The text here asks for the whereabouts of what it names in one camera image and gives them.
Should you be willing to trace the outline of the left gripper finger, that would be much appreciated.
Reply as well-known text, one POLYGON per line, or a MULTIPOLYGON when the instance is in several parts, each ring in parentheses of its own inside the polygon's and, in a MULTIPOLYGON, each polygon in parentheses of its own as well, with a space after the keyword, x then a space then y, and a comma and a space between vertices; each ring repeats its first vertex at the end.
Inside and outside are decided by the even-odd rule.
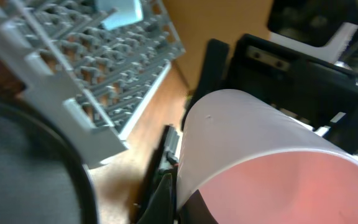
POLYGON ((137 224, 173 224, 173 178, 165 174, 137 224))

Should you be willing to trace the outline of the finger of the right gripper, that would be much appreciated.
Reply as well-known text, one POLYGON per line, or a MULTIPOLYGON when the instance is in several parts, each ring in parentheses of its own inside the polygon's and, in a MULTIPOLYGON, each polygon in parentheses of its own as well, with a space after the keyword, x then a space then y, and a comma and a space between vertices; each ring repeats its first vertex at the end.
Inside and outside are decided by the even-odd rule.
POLYGON ((213 91, 222 79, 226 67, 229 45, 217 39, 210 39, 206 46, 203 66, 201 68, 198 86, 193 92, 181 121, 181 130, 184 130, 186 117, 194 104, 213 91))
POLYGON ((173 222, 175 222, 178 172, 178 158, 175 156, 175 153, 178 142, 179 135, 175 127, 166 125, 163 129, 160 142, 149 160, 145 177, 140 185, 138 197, 134 203, 135 212, 131 219, 132 223, 137 223, 140 220, 165 174, 171 174, 173 178, 173 222))

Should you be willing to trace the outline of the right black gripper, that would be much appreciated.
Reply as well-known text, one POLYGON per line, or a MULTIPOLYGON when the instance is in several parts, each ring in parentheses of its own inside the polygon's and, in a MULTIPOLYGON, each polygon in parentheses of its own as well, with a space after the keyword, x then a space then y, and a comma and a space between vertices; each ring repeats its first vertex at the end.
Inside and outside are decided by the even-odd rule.
POLYGON ((236 44, 227 87, 308 120, 348 153, 358 150, 358 74, 245 34, 236 44))

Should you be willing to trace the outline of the pink plastic cup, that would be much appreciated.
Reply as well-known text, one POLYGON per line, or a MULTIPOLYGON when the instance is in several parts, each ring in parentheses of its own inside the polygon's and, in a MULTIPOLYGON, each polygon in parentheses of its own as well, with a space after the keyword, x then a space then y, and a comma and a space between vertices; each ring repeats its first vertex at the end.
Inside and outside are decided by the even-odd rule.
POLYGON ((218 223, 358 223, 358 159, 239 90, 186 117, 177 206, 199 192, 218 223))

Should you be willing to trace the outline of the light blue plastic cup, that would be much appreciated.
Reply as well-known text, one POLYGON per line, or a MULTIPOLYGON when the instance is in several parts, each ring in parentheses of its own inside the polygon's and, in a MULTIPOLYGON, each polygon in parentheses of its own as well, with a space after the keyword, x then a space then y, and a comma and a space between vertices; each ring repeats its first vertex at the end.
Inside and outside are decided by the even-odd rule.
POLYGON ((143 10, 140 0, 96 0, 99 11, 115 12, 105 18, 101 24, 107 30, 114 30, 143 20, 143 10))

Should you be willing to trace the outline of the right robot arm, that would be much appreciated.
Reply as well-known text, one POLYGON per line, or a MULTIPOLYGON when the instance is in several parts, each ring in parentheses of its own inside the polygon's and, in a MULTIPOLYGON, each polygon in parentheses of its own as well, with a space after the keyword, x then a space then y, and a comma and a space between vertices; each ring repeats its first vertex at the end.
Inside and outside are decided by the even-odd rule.
POLYGON ((267 27, 208 42, 137 223, 358 223, 358 1, 274 1, 267 27))

